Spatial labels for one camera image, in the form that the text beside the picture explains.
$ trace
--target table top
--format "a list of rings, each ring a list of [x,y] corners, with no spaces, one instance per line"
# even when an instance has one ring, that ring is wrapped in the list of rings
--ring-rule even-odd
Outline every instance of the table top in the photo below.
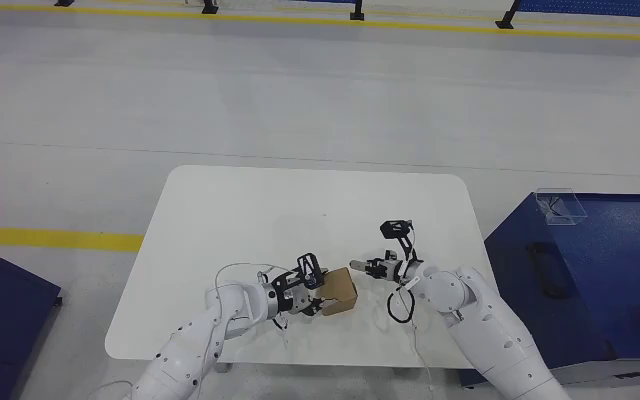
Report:
[[[107,353],[151,359],[176,327],[205,311],[205,289],[226,264],[294,268],[297,257],[312,252],[332,270],[352,259],[381,257],[385,249],[402,254],[397,241],[380,233],[389,219],[413,220],[415,248],[425,262],[443,270],[474,267],[495,288],[467,188],[453,175],[178,167],[167,179],[107,333]],[[229,268],[220,280],[257,282],[259,270]],[[358,271],[351,275],[358,290],[353,310],[313,319],[285,314],[286,333],[260,324],[226,341],[221,361],[421,367],[413,327],[387,315],[395,284]],[[427,366],[471,368],[435,311],[418,306],[414,321]]]

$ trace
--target blue barrier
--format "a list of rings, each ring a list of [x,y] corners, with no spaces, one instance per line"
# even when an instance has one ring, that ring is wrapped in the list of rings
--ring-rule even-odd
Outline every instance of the blue barrier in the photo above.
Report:
[[[518,11],[640,17],[640,0],[522,0]]]

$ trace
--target cable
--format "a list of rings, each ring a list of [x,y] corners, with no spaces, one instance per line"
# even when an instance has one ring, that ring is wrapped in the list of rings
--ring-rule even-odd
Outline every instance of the cable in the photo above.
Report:
[[[218,311],[219,311],[219,316],[218,316],[218,321],[214,321],[213,325],[211,326],[211,332],[209,332],[209,339],[207,340],[207,347],[205,347],[204,349],[204,355],[202,357],[202,362],[200,363],[200,384],[198,385],[198,396],[196,397],[196,400],[200,399],[200,392],[202,391],[202,381],[204,380],[204,363],[207,360],[207,357],[209,355],[209,347],[211,347],[211,340],[213,338],[213,330],[222,323],[222,297],[220,296],[220,286],[218,285],[218,276],[220,276],[220,273],[222,271],[224,271],[227,268],[231,268],[231,267],[236,267],[238,265],[252,265],[252,266],[263,266],[263,267],[270,267],[266,272],[263,272],[265,274],[273,271],[273,269],[275,268],[279,268],[281,270],[287,271],[287,272],[294,272],[290,269],[281,267],[279,265],[273,265],[273,264],[266,264],[266,263],[246,263],[246,262],[238,262],[238,263],[232,263],[232,264],[227,264],[224,267],[220,268],[218,270],[218,272],[216,273],[216,277],[214,278],[214,285],[216,288],[216,297],[218,299]]]
[[[95,388],[93,390],[93,392],[89,393],[89,396],[87,396],[87,400],[89,400],[91,398],[91,396],[93,396],[98,390],[100,389],[104,389],[106,387],[109,387],[111,385],[115,385],[116,383],[126,383],[127,385],[129,385],[129,394],[131,394],[131,398],[133,398],[133,383],[129,382],[129,381],[125,381],[125,380],[119,380],[119,381],[111,381],[111,382],[107,382],[103,385],[98,386],[97,388]]]
[[[409,251],[407,252],[407,254],[405,254],[406,268],[404,269],[404,272],[402,273],[403,276],[400,279],[404,278],[407,275],[407,271],[409,270],[409,260],[411,260],[411,253],[413,252],[413,248],[414,248],[414,246],[416,244],[416,230],[413,229],[413,225],[409,225],[409,228],[413,232],[413,241],[409,240],[409,245],[410,245],[409,246]],[[395,292],[399,292],[400,289],[403,288],[403,287],[404,287],[403,285],[399,285],[396,288]],[[407,309],[407,306],[405,304],[405,309],[407,310],[407,313],[409,313],[409,316],[406,319],[401,320],[398,317],[396,317],[395,315],[393,315],[393,313],[391,312],[391,299],[393,298],[393,295],[395,294],[395,292],[391,292],[391,294],[387,298],[387,313],[397,323],[406,324],[409,321],[411,321],[411,319],[413,318],[413,310],[415,309],[415,306],[416,306],[416,298],[413,296],[413,293],[411,293],[411,291],[407,290],[407,292],[409,292],[409,296],[411,296],[411,311],[409,311],[409,309]]]
[[[411,293],[410,290],[407,290],[407,293],[409,293],[409,296],[411,296],[411,310],[408,310],[405,305],[405,309],[407,309],[409,316],[406,319],[400,319],[395,315],[393,315],[393,313],[391,312],[391,299],[393,298],[393,295],[395,294],[395,292],[399,292],[400,289],[402,289],[403,287],[404,286],[398,286],[396,290],[391,292],[389,297],[387,297],[387,313],[391,318],[393,318],[394,321],[396,321],[399,324],[406,324],[407,322],[411,321],[411,319],[413,318],[413,310],[415,309],[415,306],[416,306],[416,298],[413,296],[413,293]]]
[[[400,296],[400,300],[402,301],[402,305],[404,305],[404,309],[407,310],[407,312],[409,312],[409,309],[407,308],[407,303],[405,303],[404,298],[402,298],[402,295],[398,293],[398,296]],[[431,380],[431,370],[427,366],[427,363],[424,361],[424,357],[422,357],[422,354],[420,354],[420,352],[418,351],[418,334],[416,332],[418,330],[418,326],[413,321],[413,318],[411,318],[411,325],[413,325],[413,351],[418,355],[418,358],[420,358],[420,361],[422,362],[422,366],[427,369],[427,375],[429,376],[429,393],[431,394],[431,399],[433,399],[433,389],[432,389],[433,381]]]

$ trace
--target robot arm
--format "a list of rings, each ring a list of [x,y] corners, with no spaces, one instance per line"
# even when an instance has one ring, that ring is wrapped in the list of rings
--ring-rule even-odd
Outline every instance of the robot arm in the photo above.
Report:
[[[322,286],[325,271],[310,253],[300,257],[298,265],[272,283],[228,282],[208,290],[207,311],[171,334],[125,399],[186,400],[220,358],[225,340],[280,312],[315,315],[322,300],[309,290]]]
[[[413,229],[410,221],[387,221],[381,226],[388,239],[406,237],[409,229]],[[417,301],[438,311],[462,354],[505,398],[570,400],[542,360],[524,323],[482,275],[473,268],[439,271],[427,267],[415,253],[410,258],[408,248],[402,247],[409,260],[405,268],[389,250],[385,260],[352,261],[350,265],[373,277],[378,275],[377,279],[403,285],[417,294],[413,296]],[[380,273],[381,267],[387,273]]]

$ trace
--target small brown box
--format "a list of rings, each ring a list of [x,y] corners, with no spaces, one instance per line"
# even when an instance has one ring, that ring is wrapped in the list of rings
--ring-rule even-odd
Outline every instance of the small brown box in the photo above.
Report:
[[[322,315],[333,315],[351,310],[358,300],[358,292],[351,280],[349,268],[343,267],[329,271],[324,276],[324,285],[316,289],[316,297],[324,297],[327,302],[335,299],[334,304],[322,308]]]

